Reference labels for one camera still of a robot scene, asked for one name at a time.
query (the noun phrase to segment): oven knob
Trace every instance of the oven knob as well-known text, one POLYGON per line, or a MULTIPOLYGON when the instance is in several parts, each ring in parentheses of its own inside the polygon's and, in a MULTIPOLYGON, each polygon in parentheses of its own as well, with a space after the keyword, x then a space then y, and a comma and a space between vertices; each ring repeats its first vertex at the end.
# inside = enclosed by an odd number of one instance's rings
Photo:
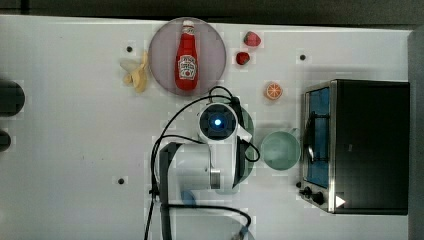
POLYGON ((322 194, 322 192, 312 194, 312 201, 314 201, 318 205, 322 205, 324 203, 324 195, 322 194))
POLYGON ((303 190, 300 190, 299 193, 304 195, 306 198, 309 198, 311 197, 312 190, 309 187, 305 187, 303 190))

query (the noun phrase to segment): red fruit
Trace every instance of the red fruit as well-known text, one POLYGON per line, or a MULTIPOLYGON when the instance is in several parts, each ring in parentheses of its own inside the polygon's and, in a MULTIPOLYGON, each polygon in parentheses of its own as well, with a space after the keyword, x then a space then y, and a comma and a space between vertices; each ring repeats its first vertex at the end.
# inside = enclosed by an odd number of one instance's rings
POLYGON ((257 47, 261 44, 261 38, 254 32, 247 32, 243 39, 244 44, 250 47, 257 47))
POLYGON ((236 56, 236 62, 240 65, 246 64, 250 60, 250 56, 247 52, 239 52, 236 56))

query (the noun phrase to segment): table surface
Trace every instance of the table surface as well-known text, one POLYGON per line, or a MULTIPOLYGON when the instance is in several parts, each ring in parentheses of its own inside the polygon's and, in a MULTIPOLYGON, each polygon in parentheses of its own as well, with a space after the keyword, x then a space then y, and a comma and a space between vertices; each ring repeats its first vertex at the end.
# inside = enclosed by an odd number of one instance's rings
MULTIPOLYGON (((119 61, 139 59, 165 22, 0 16, 0 78, 18 82, 27 102, 1 118, 13 144, 0 153, 0 235, 5 239, 141 239, 148 212, 149 156, 167 120, 191 98, 163 90, 149 74, 136 94, 119 61), (130 45, 135 51, 126 52, 130 45), (126 179, 124 185, 117 179, 126 179)), ((252 115, 255 144, 275 130, 299 128, 305 87, 335 78, 407 81, 409 31, 212 24, 227 48, 220 84, 252 115), (262 44, 247 49, 244 34, 262 44), (240 67, 235 53, 248 50, 240 67), (306 60, 299 60, 300 55, 306 60), (276 81, 283 96, 263 97, 276 81)), ((169 133, 194 137, 201 105, 169 133)), ((299 165, 276 171, 263 161, 238 193, 205 199, 247 211, 249 239, 407 239, 407 216, 331 215, 300 199, 299 165)), ((152 231, 159 239, 159 209, 152 231)), ((229 239, 229 215, 179 213, 181 239, 229 239)))

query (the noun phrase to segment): black cable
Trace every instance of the black cable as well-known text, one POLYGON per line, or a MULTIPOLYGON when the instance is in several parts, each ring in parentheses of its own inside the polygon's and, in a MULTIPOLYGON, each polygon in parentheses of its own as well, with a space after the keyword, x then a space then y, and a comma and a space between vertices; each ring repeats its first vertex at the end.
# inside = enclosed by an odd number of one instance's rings
POLYGON ((227 88, 222 87, 222 86, 215 86, 215 87, 211 88, 211 90, 209 90, 209 97, 211 97, 213 90, 215 90, 217 88, 223 89, 224 91, 226 91, 228 93, 228 95, 230 96, 230 98, 233 98, 233 94, 231 94, 230 90, 228 90, 227 88))
POLYGON ((257 161, 259 161, 259 159, 261 158, 261 153, 255 147, 255 145, 253 145, 253 143, 249 142, 248 144, 249 144, 250 147, 252 147, 253 149, 255 149, 256 153, 258 154, 258 157, 256 159, 250 159, 247 156, 245 156, 246 157, 246 160, 249 161, 249 162, 257 162, 257 161))
POLYGON ((183 204, 168 204, 168 205, 164 205, 165 207, 170 207, 170 208, 201 208, 201 209, 219 209, 219 210, 226 210, 226 211, 230 211, 230 212, 235 212, 238 213, 240 215, 242 215, 243 217, 245 217, 247 219, 247 223, 245 225, 246 228, 248 228, 250 226, 250 224, 252 223, 252 219, 250 218, 249 214, 235 209, 235 208, 231 208, 231 207, 225 207, 225 206, 209 206, 209 205, 183 205, 183 204))

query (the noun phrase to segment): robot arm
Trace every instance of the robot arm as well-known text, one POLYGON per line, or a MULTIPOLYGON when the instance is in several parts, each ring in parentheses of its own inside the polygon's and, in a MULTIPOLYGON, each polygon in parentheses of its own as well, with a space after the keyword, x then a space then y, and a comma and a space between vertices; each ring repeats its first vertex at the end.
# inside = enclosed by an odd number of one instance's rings
POLYGON ((205 144, 169 143, 159 154, 162 236, 172 239, 169 204, 186 204, 189 190, 235 187, 244 173, 243 143, 252 136, 239 124, 234 110, 223 103, 199 114, 198 133, 205 144))

